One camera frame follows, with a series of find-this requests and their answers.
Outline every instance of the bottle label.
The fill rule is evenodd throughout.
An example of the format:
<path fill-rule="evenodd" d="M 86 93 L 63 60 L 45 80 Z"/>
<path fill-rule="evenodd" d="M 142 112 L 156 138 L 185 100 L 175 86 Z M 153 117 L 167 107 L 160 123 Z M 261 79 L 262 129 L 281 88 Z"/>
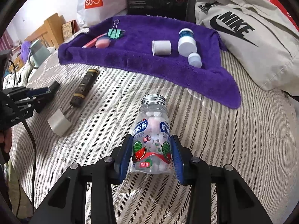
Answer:
<path fill-rule="evenodd" d="M 160 123 L 161 132 L 165 132 L 170 137 L 170 128 L 167 126 L 167 123 L 161 122 Z"/>
<path fill-rule="evenodd" d="M 189 36 L 189 37 L 192 37 L 192 38 L 194 37 L 193 33 L 190 32 L 190 31 L 182 31 L 182 32 L 180 32 L 179 38 L 182 38 L 184 36 Z"/>
<path fill-rule="evenodd" d="M 147 128 L 147 120 L 143 119 L 143 121 L 135 127 L 134 135 L 144 131 L 146 128 Z"/>
<path fill-rule="evenodd" d="M 171 163 L 170 128 L 166 121 L 155 117 L 143 119 L 134 128 L 132 161 L 135 168 Z"/>

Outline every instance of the white pill bottle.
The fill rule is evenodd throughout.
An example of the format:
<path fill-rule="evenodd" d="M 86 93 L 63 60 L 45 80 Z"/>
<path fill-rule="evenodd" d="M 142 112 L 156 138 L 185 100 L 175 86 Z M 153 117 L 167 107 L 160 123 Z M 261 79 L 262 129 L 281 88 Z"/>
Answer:
<path fill-rule="evenodd" d="M 170 126 L 165 98 L 145 95 L 133 126 L 131 172 L 170 174 Z"/>
<path fill-rule="evenodd" d="M 197 52 L 194 33 L 191 29 L 182 29 L 179 32 L 178 52 L 184 57 L 188 57 L 191 53 Z"/>

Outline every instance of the white bottle cap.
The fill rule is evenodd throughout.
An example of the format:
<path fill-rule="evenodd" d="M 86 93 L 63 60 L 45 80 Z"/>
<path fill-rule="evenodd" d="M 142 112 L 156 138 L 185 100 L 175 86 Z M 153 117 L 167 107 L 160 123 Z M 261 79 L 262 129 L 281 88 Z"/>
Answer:
<path fill-rule="evenodd" d="M 200 55 L 197 54 L 197 53 L 191 53 L 188 56 L 188 63 L 191 66 L 195 66 L 197 68 L 201 68 L 202 63 L 201 63 L 201 57 L 200 57 Z"/>
<path fill-rule="evenodd" d="M 184 57 L 197 52 L 196 41 L 190 36 L 184 36 L 178 41 L 178 52 Z"/>
<path fill-rule="evenodd" d="M 170 55 L 171 42 L 169 40 L 153 40 L 152 41 L 153 55 Z"/>
<path fill-rule="evenodd" d="M 182 29 L 178 34 L 182 33 L 183 31 L 189 31 L 192 34 L 194 34 L 194 32 L 191 29 L 188 29 L 188 28 Z"/>

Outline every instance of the pink pen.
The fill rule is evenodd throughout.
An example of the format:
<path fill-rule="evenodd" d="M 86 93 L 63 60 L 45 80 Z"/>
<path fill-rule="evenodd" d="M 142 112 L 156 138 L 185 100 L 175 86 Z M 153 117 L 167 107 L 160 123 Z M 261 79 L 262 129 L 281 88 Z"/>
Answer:
<path fill-rule="evenodd" d="M 104 35 L 107 35 L 107 33 L 99 35 L 98 37 L 94 38 L 92 41 L 89 41 L 86 45 L 82 46 L 82 48 L 91 48 L 91 47 L 95 46 L 95 43 L 97 42 L 97 39 L 104 36 Z"/>

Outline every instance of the miniso bag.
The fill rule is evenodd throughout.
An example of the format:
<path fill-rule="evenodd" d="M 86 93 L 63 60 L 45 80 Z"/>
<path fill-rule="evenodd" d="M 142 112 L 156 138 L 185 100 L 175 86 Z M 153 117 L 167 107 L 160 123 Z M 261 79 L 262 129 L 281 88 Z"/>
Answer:
<path fill-rule="evenodd" d="M 78 25 L 83 28 L 96 25 L 116 15 L 126 7 L 126 0 L 78 0 Z"/>
<path fill-rule="evenodd" d="M 299 33 L 267 0 L 197 0 L 196 23 L 215 29 L 264 90 L 299 95 Z"/>

